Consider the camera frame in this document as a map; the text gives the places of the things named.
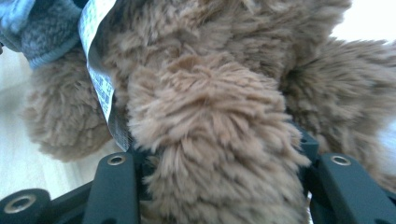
white tag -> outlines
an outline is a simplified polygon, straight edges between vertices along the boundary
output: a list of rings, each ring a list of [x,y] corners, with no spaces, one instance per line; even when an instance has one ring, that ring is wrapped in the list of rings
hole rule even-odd
[[[82,10],[78,23],[82,47],[87,58],[88,71],[107,123],[110,117],[114,89],[111,85],[110,77],[106,75],[106,69],[101,64],[97,49],[92,42],[100,23],[111,8],[114,7],[115,3],[116,0],[90,0]]]
[[[128,132],[126,118],[112,104],[114,88],[107,75],[107,70],[102,66],[97,48],[92,44],[100,23],[115,3],[116,0],[90,0],[82,10],[78,31],[87,57],[88,71],[105,114],[108,128],[119,147],[127,151],[134,141]]]

